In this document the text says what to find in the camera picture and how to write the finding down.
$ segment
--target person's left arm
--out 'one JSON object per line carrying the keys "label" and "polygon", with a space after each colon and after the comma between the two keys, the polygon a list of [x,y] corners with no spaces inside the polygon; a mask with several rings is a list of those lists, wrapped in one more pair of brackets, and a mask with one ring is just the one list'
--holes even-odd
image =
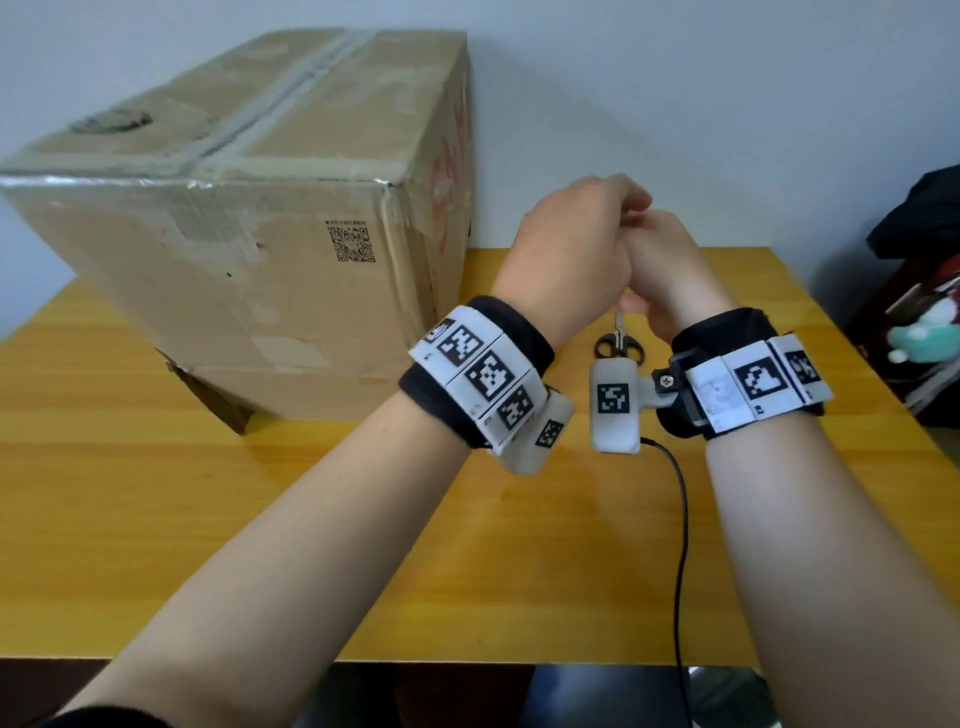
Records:
{"label": "person's left arm", "polygon": [[[556,349],[630,279],[617,237],[650,196],[588,178],[524,218],[492,293]],[[140,709],[179,728],[289,725],[390,581],[469,454],[393,395],[177,591],[66,710]]]}

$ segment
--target box top flap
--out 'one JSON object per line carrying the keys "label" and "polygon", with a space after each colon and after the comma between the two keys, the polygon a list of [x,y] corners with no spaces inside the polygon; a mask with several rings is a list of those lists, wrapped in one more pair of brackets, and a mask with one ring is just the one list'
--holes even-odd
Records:
{"label": "box top flap", "polygon": [[71,179],[401,180],[462,33],[298,29],[255,38],[0,163]]}

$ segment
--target wooden table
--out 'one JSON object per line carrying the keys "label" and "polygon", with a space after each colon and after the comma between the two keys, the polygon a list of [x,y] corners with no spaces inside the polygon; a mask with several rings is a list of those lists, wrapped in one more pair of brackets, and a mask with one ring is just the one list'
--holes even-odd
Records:
{"label": "wooden table", "polygon": [[[766,249],[707,249],[741,301],[795,329],[837,395],[824,418],[871,496],[960,597],[960,478]],[[503,251],[471,251],[464,299]],[[663,456],[598,454],[588,365],[604,317],[546,380],[577,404],[540,475],[474,453],[342,657],[670,663],[680,494]],[[662,366],[639,316],[627,328]],[[684,658],[756,658],[733,590],[704,445],[642,431],[680,460],[690,498]],[[257,415],[241,438],[82,282],[0,348],[0,655],[112,656],[164,600],[352,427]]]}

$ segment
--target person's right hand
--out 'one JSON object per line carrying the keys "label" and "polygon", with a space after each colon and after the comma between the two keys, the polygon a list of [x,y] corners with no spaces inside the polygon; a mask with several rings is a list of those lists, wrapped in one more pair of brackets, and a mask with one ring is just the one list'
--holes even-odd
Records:
{"label": "person's right hand", "polygon": [[628,213],[619,235],[632,275],[631,291],[615,309],[645,314],[650,329],[666,343],[699,321],[739,307],[672,212]]}

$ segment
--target scissors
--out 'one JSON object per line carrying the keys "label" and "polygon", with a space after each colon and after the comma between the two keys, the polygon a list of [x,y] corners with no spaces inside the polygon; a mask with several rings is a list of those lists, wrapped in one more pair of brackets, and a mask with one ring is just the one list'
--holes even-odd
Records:
{"label": "scissors", "polygon": [[613,333],[605,333],[597,339],[596,344],[593,345],[593,355],[598,359],[613,359],[618,356],[625,356],[628,359],[633,359],[637,366],[640,366],[643,360],[647,358],[640,342],[623,330],[622,313],[616,314]]}

